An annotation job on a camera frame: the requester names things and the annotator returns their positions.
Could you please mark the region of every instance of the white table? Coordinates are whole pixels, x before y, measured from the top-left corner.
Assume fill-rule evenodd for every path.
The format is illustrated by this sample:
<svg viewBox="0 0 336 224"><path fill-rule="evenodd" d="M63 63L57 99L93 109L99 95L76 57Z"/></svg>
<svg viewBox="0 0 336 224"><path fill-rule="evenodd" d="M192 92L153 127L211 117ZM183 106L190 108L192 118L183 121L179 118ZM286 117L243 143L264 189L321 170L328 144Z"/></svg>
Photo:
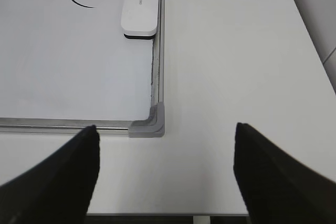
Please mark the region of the white table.
<svg viewBox="0 0 336 224"><path fill-rule="evenodd" d="M293 0L166 0L161 139L102 136L96 214L245 214L237 122L336 180L336 98ZM70 136L2 134L0 183Z"/></svg>

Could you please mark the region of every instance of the whiteboard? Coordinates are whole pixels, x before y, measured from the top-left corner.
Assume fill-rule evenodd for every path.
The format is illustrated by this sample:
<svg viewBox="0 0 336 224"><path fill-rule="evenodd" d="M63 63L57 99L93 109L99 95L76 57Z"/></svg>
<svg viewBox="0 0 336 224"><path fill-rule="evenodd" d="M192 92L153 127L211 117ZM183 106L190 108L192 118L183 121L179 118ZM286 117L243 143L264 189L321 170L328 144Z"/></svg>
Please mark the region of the whiteboard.
<svg viewBox="0 0 336 224"><path fill-rule="evenodd" d="M144 120L151 40L128 40L123 0L0 0L0 117Z"/></svg>

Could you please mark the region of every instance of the white eraser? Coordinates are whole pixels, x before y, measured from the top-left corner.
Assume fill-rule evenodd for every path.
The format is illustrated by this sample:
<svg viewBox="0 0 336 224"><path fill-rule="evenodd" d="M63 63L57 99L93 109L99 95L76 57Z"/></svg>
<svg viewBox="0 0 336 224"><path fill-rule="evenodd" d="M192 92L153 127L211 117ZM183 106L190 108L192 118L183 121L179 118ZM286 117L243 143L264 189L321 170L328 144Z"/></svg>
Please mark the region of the white eraser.
<svg viewBox="0 0 336 224"><path fill-rule="evenodd" d="M159 0L124 0L121 27L127 38L151 39L156 34Z"/></svg>

